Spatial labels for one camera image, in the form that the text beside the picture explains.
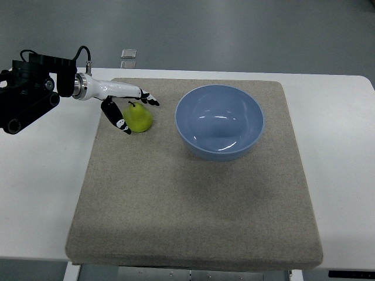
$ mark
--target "gray floor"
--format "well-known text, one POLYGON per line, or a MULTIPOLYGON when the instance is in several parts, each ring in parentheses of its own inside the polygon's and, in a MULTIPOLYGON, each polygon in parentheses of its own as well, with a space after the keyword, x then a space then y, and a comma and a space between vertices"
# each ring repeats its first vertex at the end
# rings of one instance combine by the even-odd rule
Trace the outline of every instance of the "gray floor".
POLYGON ((347 74, 375 85, 370 0, 13 0, 0 1, 0 26, 1 70, 22 49, 73 58, 84 44, 93 67, 118 68, 121 50, 137 49, 136 68, 347 74))

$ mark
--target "small transparent block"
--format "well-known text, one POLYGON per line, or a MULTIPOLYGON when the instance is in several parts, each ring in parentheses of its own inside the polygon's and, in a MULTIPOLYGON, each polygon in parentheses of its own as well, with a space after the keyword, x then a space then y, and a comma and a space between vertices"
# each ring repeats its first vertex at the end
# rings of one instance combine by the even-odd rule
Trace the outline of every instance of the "small transparent block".
POLYGON ((121 62, 121 68, 135 68, 135 61, 133 61, 133 60, 125 61, 125 60, 123 60, 121 62))
POLYGON ((121 53, 122 59, 133 59, 135 58, 135 55, 137 53, 137 50, 134 49, 124 49, 121 53))

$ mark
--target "bowl rim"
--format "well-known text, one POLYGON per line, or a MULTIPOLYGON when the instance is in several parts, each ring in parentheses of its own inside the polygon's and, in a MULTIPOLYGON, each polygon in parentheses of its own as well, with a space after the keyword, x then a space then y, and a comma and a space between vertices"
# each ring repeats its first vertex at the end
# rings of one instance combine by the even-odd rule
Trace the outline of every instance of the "bowl rim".
POLYGON ((188 144, 190 144, 191 146, 193 146, 194 148, 202 151, 202 152, 206 152, 206 153, 210 153, 210 154, 214 154, 214 155, 229 155, 229 154, 235 154, 235 153, 239 153, 239 152, 243 152, 244 150, 247 150, 248 148, 252 147, 258 140, 259 138, 262 136, 263 134, 263 131, 264 131, 264 127, 265 127, 265 117, 264 117, 264 112, 263 112, 263 109, 262 107, 260 106, 259 102, 253 98, 252 95, 250 95, 249 93, 245 92, 244 90, 241 90, 237 87, 233 87, 233 86, 230 86, 230 85, 225 85, 225 84, 208 84, 208 85, 203 85, 203 86, 200 86, 200 87, 197 87, 197 88, 194 88, 192 89, 191 91, 187 92, 181 99, 180 101, 178 102, 177 106, 176 106, 176 109, 175 109, 175 125, 176 125, 176 128, 180 134, 180 136, 183 138, 183 140, 185 142, 187 142, 188 144), (189 141, 182 133, 181 133, 181 130, 180 128, 178 127, 178 124, 177 124, 177 110, 178 110, 178 107, 180 106, 180 103, 182 102, 182 100, 187 96, 189 95, 191 92, 193 91, 196 91, 200 88, 205 88, 205 87, 212 87, 212 86, 221 86, 221 87, 228 87, 228 88, 233 88, 237 91, 240 91, 240 92, 243 92, 244 94, 248 95, 259 107, 260 109, 260 112, 262 114, 262 121, 263 121, 263 125, 262 125, 262 128, 260 130, 260 133, 259 135, 257 136, 257 138, 255 140, 253 140, 249 145, 245 146, 244 148, 241 148, 241 149, 237 149, 237 150, 234 150, 234 151, 229 151, 229 152, 216 152, 216 151, 211 151, 211 150, 207 150, 207 149, 203 149, 203 148, 200 148, 199 146, 196 146, 194 143, 192 143, 191 141, 189 141))

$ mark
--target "green pear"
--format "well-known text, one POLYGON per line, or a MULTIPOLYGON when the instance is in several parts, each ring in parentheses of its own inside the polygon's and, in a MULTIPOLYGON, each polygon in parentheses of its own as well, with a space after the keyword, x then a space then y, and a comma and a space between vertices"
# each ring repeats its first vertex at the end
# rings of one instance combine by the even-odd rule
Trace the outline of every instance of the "green pear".
POLYGON ((152 125, 152 115, 138 102, 129 102, 130 105, 124 109, 122 115, 130 130, 136 133, 147 131, 152 125))

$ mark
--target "black cable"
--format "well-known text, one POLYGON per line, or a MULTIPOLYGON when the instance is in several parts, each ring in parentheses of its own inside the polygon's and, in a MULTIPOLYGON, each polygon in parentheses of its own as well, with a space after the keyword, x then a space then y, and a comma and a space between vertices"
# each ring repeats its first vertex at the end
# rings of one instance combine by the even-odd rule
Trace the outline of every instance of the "black cable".
POLYGON ((81 52, 82 52, 83 49, 85 49, 86 52, 87 52, 87 60, 88 60, 88 61, 91 61, 90 50, 89 50, 88 47, 86 47, 86 46, 81 46, 81 47, 78 49, 77 54, 76 54, 76 56, 73 58, 73 60, 77 60, 77 59, 78 59, 78 57, 80 56, 80 54, 81 54, 81 52))
POLYGON ((26 52, 29 52, 29 53, 33 53, 33 54, 38 54, 37 52, 34 52, 33 50, 22 50, 19 55, 21 56, 21 59, 23 61, 26 61, 24 58, 23 58, 23 53, 26 53, 26 52))

